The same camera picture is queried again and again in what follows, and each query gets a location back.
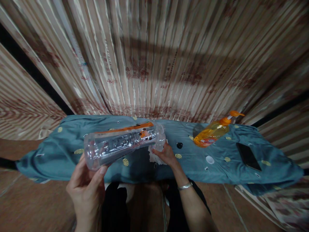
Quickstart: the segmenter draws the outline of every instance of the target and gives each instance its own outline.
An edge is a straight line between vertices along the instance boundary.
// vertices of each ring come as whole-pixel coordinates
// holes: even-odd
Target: yellow liquid soap
[[[232,117],[237,117],[240,114],[237,111],[231,111],[231,116],[225,117],[220,121],[214,121],[201,131],[195,138],[194,143],[199,147],[208,147],[229,132],[229,124]]]

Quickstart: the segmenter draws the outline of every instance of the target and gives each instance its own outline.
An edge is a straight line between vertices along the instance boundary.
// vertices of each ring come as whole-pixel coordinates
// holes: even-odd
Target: plastic bottle
[[[84,138],[87,167],[96,171],[141,147],[156,145],[162,151],[165,143],[164,127],[155,122],[145,122],[131,127],[95,132]]]
[[[237,111],[231,111],[230,116],[225,117],[220,121],[212,122],[194,138],[194,143],[199,147],[210,146],[220,137],[229,132],[231,118],[237,117],[239,115],[245,116],[244,114],[238,113]]]

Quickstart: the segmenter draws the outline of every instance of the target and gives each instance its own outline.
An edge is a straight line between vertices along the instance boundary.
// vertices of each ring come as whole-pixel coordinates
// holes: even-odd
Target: hand
[[[166,164],[168,164],[171,167],[173,167],[174,165],[178,163],[177,158],[174,155],[173,149],[167,143],[167,141],[165,141],[163,150],[161,152],[155,149],[152,149],[152,152],[155,155],[159,156]]]
[[[105,197],[104,175],[107,166],[97,172],[89,171],[84,154],[71,176],[66,190],[72,198],[77,220],[77,231],[97,231],[100,228],[101,204]]]

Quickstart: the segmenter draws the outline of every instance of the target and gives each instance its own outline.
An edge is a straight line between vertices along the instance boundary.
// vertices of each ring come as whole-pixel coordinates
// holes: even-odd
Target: teal bedsheet
[[[112,115],[72,115],[64,118],[38,147],[16,162],[21,173],[36,182],[48,179],[69,180],[83,149],[84,136],[91,132],[106,131],[147,121],[144,118]],[[156,120],[165,127],[166,138],[187,177],[205,183],[241,184],[254,195],[262,195],[296,183],[303,170],[283,152],[266,141],[255,127],[231,124],[230,132],[207,148],[197,147],[192,139],[206,123],[188,123],[172,120]],[[183,143],[181,149],[177,143]],[[251,147],[262,172],[244,165],[236,143]],[[206,161],[206,156],[215,160]],[[127,183],[150,182],[173,178],[167,165],[149,162],[147,148],[141,148],[113,163],[105,181]]]

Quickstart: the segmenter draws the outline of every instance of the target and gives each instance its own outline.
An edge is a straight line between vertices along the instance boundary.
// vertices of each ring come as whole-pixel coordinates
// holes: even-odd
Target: orange bottle cap
[[[237,111],[231,111],[229,114],[233,117],[238,117],[239,115],[245,116],[244,114],[238,113]]]
[[[238,116],[245,116],[244,114],[241,114],[241,113],[238,113],[237,111],[231,111],[229,113],[231,116],[229,117],[225,117],[223,119],[220,120],[220,124],[223,125],[223,126],[227,126],[231,123],[231,118],[232,117],[238,117]]]

